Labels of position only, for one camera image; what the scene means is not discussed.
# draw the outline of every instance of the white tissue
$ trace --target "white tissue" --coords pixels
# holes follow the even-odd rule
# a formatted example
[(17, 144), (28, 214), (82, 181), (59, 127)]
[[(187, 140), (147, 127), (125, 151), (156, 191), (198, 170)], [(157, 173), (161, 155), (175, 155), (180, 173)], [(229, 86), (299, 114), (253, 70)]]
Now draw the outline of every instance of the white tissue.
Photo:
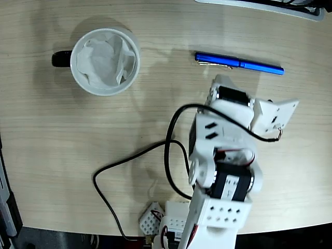
[(77, 69), (87, 75), (91, 86), (110, 89), (130, 76), (135, 61), (135, 53), (125, 40), (105, 33), (84, 44), (77, 54)]

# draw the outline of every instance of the robotic arm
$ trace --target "robotic arm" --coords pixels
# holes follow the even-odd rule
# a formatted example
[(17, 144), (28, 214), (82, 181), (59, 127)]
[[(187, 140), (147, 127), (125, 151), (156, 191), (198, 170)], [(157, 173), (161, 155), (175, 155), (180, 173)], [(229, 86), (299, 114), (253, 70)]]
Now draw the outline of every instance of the robotic arm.
[[(280, 138), (298, 103), (252, 99), (228, 77), (217, 75), (205, 104), (257, 135), (276, 131)], [(166, 203), (153, 248), (233, 249), (252, 206), (248, 193), (262, 187), (254, 138), (232, 122), (198, 110), (189, 134), (189, 159), (189, 183), (195, 186), (190, 205)]]

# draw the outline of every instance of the black mug handle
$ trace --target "black mug handle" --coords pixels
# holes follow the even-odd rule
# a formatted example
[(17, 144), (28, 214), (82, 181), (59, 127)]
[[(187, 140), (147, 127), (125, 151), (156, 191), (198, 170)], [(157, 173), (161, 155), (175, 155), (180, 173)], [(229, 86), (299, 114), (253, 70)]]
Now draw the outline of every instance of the black mug handle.
[(71, 50), (64, 50), (56, 52), (52, 55), (52, 66), (55, 67), (70, 67), (71, 66)]

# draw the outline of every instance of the pen clip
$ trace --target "pen clip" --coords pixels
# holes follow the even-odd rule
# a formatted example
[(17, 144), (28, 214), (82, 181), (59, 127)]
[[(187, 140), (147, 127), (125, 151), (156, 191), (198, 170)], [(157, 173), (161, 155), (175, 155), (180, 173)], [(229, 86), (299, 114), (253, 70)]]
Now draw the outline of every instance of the pen clip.
[(227, 67), (228, 69), (233, 69), (233, 67), (228, 66), (228, 65), (223, 65), (223, 64), (217, 64), (217, 63), (210, 63), (210, 62), (204, 62), (204, 61), (197, 61), (199, 65), (202, 66), (224, 66)]

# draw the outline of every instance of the wood grain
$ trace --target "wood grain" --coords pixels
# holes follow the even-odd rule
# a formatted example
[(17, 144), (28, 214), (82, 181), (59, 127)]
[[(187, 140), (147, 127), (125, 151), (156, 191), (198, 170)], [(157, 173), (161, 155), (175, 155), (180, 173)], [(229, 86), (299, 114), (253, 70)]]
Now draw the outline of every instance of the wood grain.
[[(111, 97), (84, 92), (51, 55), (100, 27), (130, 29), (142, 47), (135, 83)], [(216, 74), (260, 98), (299, 98), (279, 143), (258, 143), (264, 187), (242, 233), (332, 222), (332, 16), (312, 22), (193, 0), (12, 0), (0, 8), (0, 132), (10, 184), (25, 226), (119, 234), (93, 188), (99, 167), (164, 138), (175, 110), (203, 103)], [(192, 52), (280, 63), (285, 76), (198, 66)], [(193, 112), (176, 137), (187, 145)], [(181, 200), (163, 169), (163, 149), (98, 178), (127, 235), (152, 201)], [(181, 151), (172, 175), (191, 193)]]

